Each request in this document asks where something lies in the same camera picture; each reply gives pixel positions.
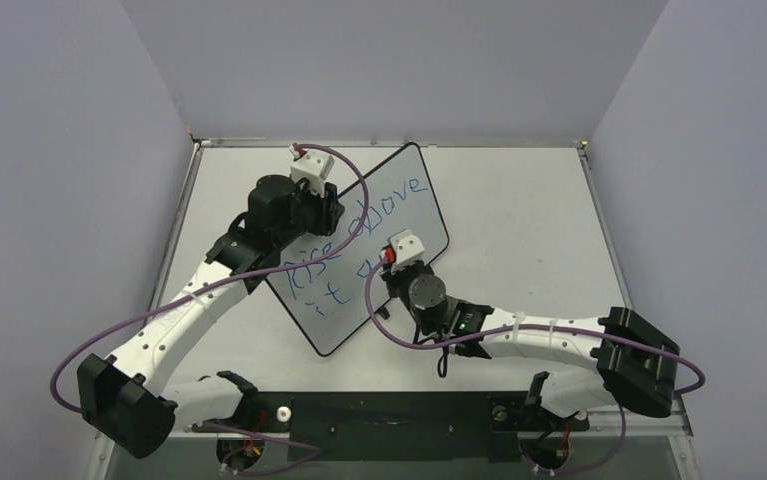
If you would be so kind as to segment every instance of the white knob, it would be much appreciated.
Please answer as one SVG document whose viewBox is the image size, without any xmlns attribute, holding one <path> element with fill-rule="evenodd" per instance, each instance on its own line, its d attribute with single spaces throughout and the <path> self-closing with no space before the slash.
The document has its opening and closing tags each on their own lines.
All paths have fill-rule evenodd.
<svg viewBox="0 0 767 480">
<path fill-rule="evenodd" d="M 289 407 L 280 407 L 277 409 L 277 420 L 286 423 L 290 418 L 292 418 L 292 410 L 290 410 Z"/>
</svg>

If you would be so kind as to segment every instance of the metal frame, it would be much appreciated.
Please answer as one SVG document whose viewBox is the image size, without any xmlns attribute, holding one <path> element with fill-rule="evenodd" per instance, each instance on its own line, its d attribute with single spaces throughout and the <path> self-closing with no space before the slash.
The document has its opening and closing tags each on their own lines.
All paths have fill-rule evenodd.
<svg viewBox="0 0 767 480">
<path fill-rule="evenodd" d="M 515 141 L 515 140 L 477 140 L 468 141 L 463 144 L 460 141 L 416 141 L 416 140 L 403 140 L 403 139 L 389 139 L 389 140 L 331 140 L 324 141 L 324 143 L 333 147 L 398 147 L 402 146 L 410 141 L 417 143 L 422 148 L 433 147 L 459 147 L 459 148 L 575 148 L 577 149 L 578 156 L 580 158 L 581 168 L 586 178 L 586 183 L 589 188 L 589 192 L 592 196 L 592 201 L 595 205 L 595 211 L 598 215 L 598 222 L 601 225 L 601 231 L 604 235 L 604 240 L 607 244 L 610 258 L 613 263 L 613 270 L 618 281 L 619 288 L 621 290 L 622 299 L 625 306 L 632 308 L 630 294 L 625 283 L 624 276 L 621 271 L 621 265 L 619 263 L 618 256 L 615 252 L 612 239 L 610 237 L 607 225 L 604 220 L 603 212 L 601 210 L 601 204 L 598 201 L 598 196 L 593 184 L 592 175 L 590 172 L 591 166 L 587 157 L 586 147 L 588 142 L 531 142 L 531 141 Z M 162 299 L 162 295 L 165 291 L 165 286 L 168 278 L 168 272 L 170 270 L 171 261 L 174 257 L 174 253 L 179 241 L 180 231 L 185 220 L 186 212 L 189 206 L 189 200 L 194 188 L 194 183 L 197 178 L 198 169 L 200 167 L 201 158 L 203 156 L 203 149 L 205 148 L 256 148 L 256 147 L 284 147 L 291 143 L 288 140 L 275 140 L 265 138 L 235 138 L 235 139 L 203 139 L 195 140 L 195 145 L 192 151 L 192 156 L 189 162 L 189 169 L 186 174 L 185 181 L 183 182 L 182 191 L 180 193 L 180 199 L 178 202 L 176 218 L 172 226 L 168 244 L 165 249 L 165 254 L 162 260 L 162 264 L 157 276 L 156 286 L 151 298 L 150 307 L 156 308 Z M 615 408 L 599 408 L 590 412 L 589 421 L 591 424 L 591 430 L 588 432 L 578 432 L 576 435 L 581 437 L 595 437 L 595 436 L 617 436 L 620 431 L 621 420 L 618 414 L 618 410 Z M 689 441 L 689 437 L 692 435 L 692 429 L 689 424 L 689 418 L 686 414 L 686 409 L 682 399 L 677 399 L 672 406 L 672 416 L 665 419 L 656 419 L 636 415 L 633 413 L 627 413 L 627 435 L 628 436 L 666 436 L 669 438 L 669 443 L 672 447 L 672 452 L 675 458 L 675 464 L 681 478 L 685 480 L 700 480 L 701 474 L 698 469 L 697 462 L 695 461 L 695 455 L 692 451 L 692 445 Z M 203 439 L 215 439 L 221 438 L 234 438 L 241 437 L 235 434 L 215 434 L 215 433 L 195 433 L 195 432 L 172 432 L 169 438 L 203 438 Z M 275 436 L 284 437 L 288 434 L 276 434 Z M 521 438 L 527 438 L 529 434 L 519 434 Z M 105 479 L 108 469 L 109 460 L 112 457 L 112 450 L 115 447 L 112 442 L 106 436 L 97 433 L 95 435 L 95 443 L 92 449 L 91 457 L 89 458 L 89 464 L 85 472 L 84 478 L 87 480 L 100 480 Z"/>
</svg>

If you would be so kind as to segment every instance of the gray wall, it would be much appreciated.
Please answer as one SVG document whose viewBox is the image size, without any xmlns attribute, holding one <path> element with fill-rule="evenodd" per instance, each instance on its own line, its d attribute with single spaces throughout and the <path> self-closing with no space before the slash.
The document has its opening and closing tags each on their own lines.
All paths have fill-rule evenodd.
<svg viewBox="0 0 767 480">
<path fill-rule="evenodd" d="M 195 137 L 590 138 L 666 0 L 122 0 Z"/>
<path fill-rule="evenodd" d="M 767 478 L 767 2 L 671 0 L 591 145 L 635 306 L 709 375 L 706 478 Z"/>
<path fill-rule="evenodd" d="M 144 311 L 190 153 L 116 0 L 0 1 L 0 478 L 82 476 L 92 429 L 47 380 Z"/>
</svg>

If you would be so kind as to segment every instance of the white table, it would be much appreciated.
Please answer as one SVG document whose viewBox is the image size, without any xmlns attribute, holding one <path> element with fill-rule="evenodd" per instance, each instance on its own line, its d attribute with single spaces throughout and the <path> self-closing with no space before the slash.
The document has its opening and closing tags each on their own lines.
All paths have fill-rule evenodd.
<svg viewBox="0 0 767 480">
<path fill-rule="evenodd" d="M 340 149 L 364 172 L 396 148 Z M 572 148 L 423 148 L 451 236 L 433 263 L 448 293 L 542 316 L 606 315 L 621 289 L 577 151 Z M 285 148 L 206 148 L 193 183 L 163 302 L 189 279 L 261 176 L 288 174 Z M 354 181 L 339 162 L 330 181 Z M 389 302 L 385 324 L 411 339 L 414 324 Z M 452 356 L 385 339 L 367 323 L 331 356 L 318 356 L 271 290 L 261 285 L 204 336 L 171 383 L 232 370 L 263 391 L 455 391 L 527 389 L 556 364 Z"/>
</svg>

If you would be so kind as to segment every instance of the whiteboard black border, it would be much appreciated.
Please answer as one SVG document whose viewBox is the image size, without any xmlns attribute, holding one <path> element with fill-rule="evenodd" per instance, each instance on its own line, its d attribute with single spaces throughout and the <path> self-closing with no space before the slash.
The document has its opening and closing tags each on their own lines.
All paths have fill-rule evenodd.
<svg viewBox="0 0 767 480">
<path fill-rule="evenodd" d="M 438 197 L 436 197 L 436 189 L 434 189 L 434 188 L 433 188 L 433 180 L 431 180 L 431 178 L 430 178 L 430 172 L 428 172 L 428 171 L 427 171 L 427 162 L 425 162 L 425 161 L 424 161 L 424 154 L 421 152 L 421 147 L 420 147 L 420 146 L 419 146 L 417 143 L 415 143 L 415 142 L 408 142 L 408 143 L 405 143 L 405 144 L 404 144 L 404 145 L 403 145 L 401 148 L 397 149 L 397 150 L 395 151 L 395 153 L 393 153 L 393 154 L 389 155 L 388 157 L 386 157 L 386 159 L 385 159 L 385 160 L 383 160 L 382 162 L 380 162 L 379 164 L 377 164 L 377 166 L 375 166 L 374 168 L 372 168 L 371 170 L 369 170 L 369 171 L 368 171 L 368 173 L 366 173 L 365 175 L 363 175 L 363 177 L 364 177 L 365 179 L 368 179 L 369 177 L 371 177 L 371 174 L 373 174 L 374 172 L 376 172 L 377 170 L 379 170 L 381 167 L 383 167 L 383 165 L 386 165 L 387 163 L 389 163 L 389 160 L 392 160 L 393 158 L 395 158 L 396 156 L 398 156 L 398 154 L 400 154 L 401 152 L 403 152 L 404 150 L 406 150 L 406 149 L 407 149 L 407 148 L 409 148 L 409 147 L 415 147 L 416 149 L 418 149 L 418 158 L 420 158 L 420 159 L 421 159 L 421 166 L 424 168 L 424 173 L 427 175 L 427 183 L 430 185 L 430 191 L 433 193 L 433 201 L 436 203 L 436 211 L 437 211 L 437 212 L 439 212 L 439 219 L 442 221 L 442 228 L 445 230 L 445 246 L 444 246 L 444 247 L 442 247 L 442 250 L 440 250 L 440 251 L 439 251 L 439 253 L 438 253 L 438 254 L 437 254 L 435 257 L 431 258 L 431 259 L 430 259 L 430 261 L 429 261 L 429 262 L 427 262 L 428 264 L 430 264 L 430 263 L 433 263 L 433 261 L 434 261 L 434 260 L 436 260 L 437 258 L 439 258 L 439 255 L 441 255 L 441 254 L 442 254 L 442 253 L 443 253 L 445 250 L 447 250 L 447 249 L 448 249 L 448 245 L 450 245 L 450 244 L 451 244 L 451 234 L 450 234 L 450 233 L 448 233 L 448 225 L 446 225 L 446 224 L 445 224 L 445 217 L 442 215 L 442 209 L 439 207 L 439 198 L 438 198 Z M 349 193 L 351 190 L 353 190 L 354 188 L 356 188 L 358 185 L 359 185 L 359 180 L 356 180 L 356 181 L 355 181 L 354 183 L 352 183 L 352 184 L 351 184 L 351 185 L 350 185 L 348 188 L 344 189 L 344 190 L 343 190 L 343 191 L 342 191 L 342 192 L 339 194 L 339 198 L 342 198 L 342 196 L 344 196 L 344 195 L 346 195 L 347 193 Z M 272 292 L 274 292 L 274 296 L 275 296 L 275 297 L 277 297 L 277 300 L 279 300 L 279 301 L 280 301 L 280 305 L 282 305 L 282 306 L 283 306 L 283 309 L 284 309 L 284 310 L 286 310 L 286 313 L 288 313 L 288 314 L 289 314 L 289 317 L 291 317 L 291 318 L 292 318 L 292 321 L 293 321 L 293 322 L 295 322 L 295 325 L 297 325 L 297 326 L 298 326 L 298 329 L 301 331 L 301 333 L 303 334 L 304 338 L 306 338 L 306 341 L 307 341 L 307 342 L 309 342 L 310 346 L 312 346 L 312 349 L 313 349 L 313 350 L 315 350 L 315 353 L 317 353 L 317 354 L 318 354 L 318 356 L 320 356 L 320 357 L 329 357 L 330 355 L 332 355 L 332 354 L 333 354 L 333 353 L 334 353 L 336 350 L 338 350 L 338 349 L 339 349 L 339 347 L 341 347 L 342 345 L 344 345 L 344 344 L 345 344 L 345 342 L 347 342 L 349 338 L 351 338 L 351 337 L 352 337 L 352 336 L 353 336 L 353 335 L 354 335 L 356 332 L 358 332 L 358 331 L 359 331 L 359 329 L 363 327 L 363 325 L 365 325 L 366 323 L 368 323 L 368 320 L 369 320 L 369 319 L 368 319 L 368 318 L 366 318 L 365 320 L 363 320 L 363 321 L 362 321 L 362 323 L 360 323 L 360 324 L 357 326 L 357 328 L 356 328 L 356 329 L 354 329 L 354 331 L 353 331 L 353 332 L 351 332 L 350 334 L 348 334 L 348 336 L 347 336 L 347 337 L 345 337 L 345 339 L 344 339 L 344 340 L 342 340 L 341 342 L 339 342 L 339 344 L 338 344 L 338 345 L 336 345 L 336 346 L 333 348 L 333 350 L 331 350 L 331 351 L 329 351 L 329 352 L 327 352 L 327 353 L 321 353 L 321 352 L 318 350 L 318 348 L 316 348 L 315 344 L 314 344 L 314 343 L 312 343 L 312 340 L 310 340 L 310 338 L 309 338 L 309 335 L 307 335 L 307 334 L 306 334 L 306 331 L 303 329 L 303 327 L 301 326 L 301 324 L 300 324 L 300 323 L 298 323 L 298 320 L 297 320 L 297 318 L 295 318 L 295 316 L 294 316 L 294 315 L 292 315 L 292 311 L 291 311 L 291 310 L 289 310 L 289 306 L 288 306 L 288 305 L 286 305 L 286 303 L 283 301 L 283 298 L 280 296 L 280 294 L 279 294 L 279 293 L 277 293 L 277 289 L 275 289 L 275 288 L 274 288 L 274 285 L 272 285 L 272 284 L 271 284 L 271 281 L 270 281 L 270 280 L 269 280 L 267 277 L 266 277 L 266 279 L 265 279 L 265 283 L 267 283 L 267 284 L 268 284 L 268 288 L 270 288 L 270 289 L 271 289 L 271 291 L 272 291 Z M 383 307 L 385 307 L 385 306 L 386 306 L 386 305 L 389 303 L 389 300 L 391 300 L 391 298 L 390 298 L 390 299 L 387 299 L 385 302 L 383 302 L 383 305 L 381 305 L 381 306 L 380 306 L 380 308 L 383 308 Z"/>
</svg>

